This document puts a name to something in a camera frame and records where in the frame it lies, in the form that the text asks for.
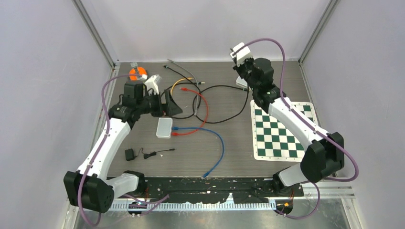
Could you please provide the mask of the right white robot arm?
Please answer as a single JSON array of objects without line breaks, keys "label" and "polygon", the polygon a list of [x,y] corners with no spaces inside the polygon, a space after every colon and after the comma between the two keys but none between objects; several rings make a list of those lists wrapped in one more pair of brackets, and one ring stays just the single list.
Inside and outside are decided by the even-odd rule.
[{"label": "right white robot arm", "polygon": [[270,186],[274,193],[284,196],[295,184],[317,183],[344,168],[342,135],[338,132],[331,134],[315,125],[291,104],[286,94],[273,83],[274,69],[270,60],[250,57],[234,62],[233,69],[252,90],[255,104],[281,122],[305,150],[300,163],[272,176]]}]

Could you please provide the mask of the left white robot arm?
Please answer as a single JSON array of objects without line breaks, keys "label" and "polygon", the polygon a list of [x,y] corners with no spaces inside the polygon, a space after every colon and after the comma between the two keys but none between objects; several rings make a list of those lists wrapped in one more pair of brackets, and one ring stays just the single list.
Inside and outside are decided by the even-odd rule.
[{"label": "left white robot arm", "polygon": [[150,83],[140,81],[124,84],[122,101],[108,110],[104,131],[89,156],[75,172],[68,171],[64,176],[71,205],[105,213],[116,198],[128,193],[139,198],[146,193],[147,182],[140,172],[127,170],[111,179],[107,174],[118,148],[142,115],[163,117],[182,113],[168,89],[163,93],[163,103],[158,88],[149,92],[151,88]]}]

